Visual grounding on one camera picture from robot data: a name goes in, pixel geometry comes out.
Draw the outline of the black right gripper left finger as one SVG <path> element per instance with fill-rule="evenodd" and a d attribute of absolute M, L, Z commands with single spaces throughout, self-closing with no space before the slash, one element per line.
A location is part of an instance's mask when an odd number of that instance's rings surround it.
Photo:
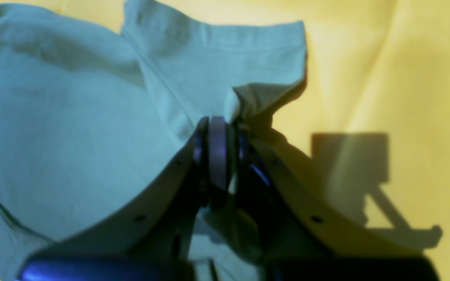
<path fill-rule="evenodd" d="M 157 178 L 116 213 L 30 256 L 20 281 L 195 281 L 195 216 L 225 191 L 225 120 L 202 118 Z"/>

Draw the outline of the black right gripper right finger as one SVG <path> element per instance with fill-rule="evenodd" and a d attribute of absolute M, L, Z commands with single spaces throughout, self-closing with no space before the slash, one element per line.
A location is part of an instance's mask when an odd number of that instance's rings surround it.
<path fill-rule="evenodd" d="M 257 224 L 266 281 L 437 281 L 418 251 L 373 234 L 308 189 L 266 143 L 236 123 L 236 205 Z"/>

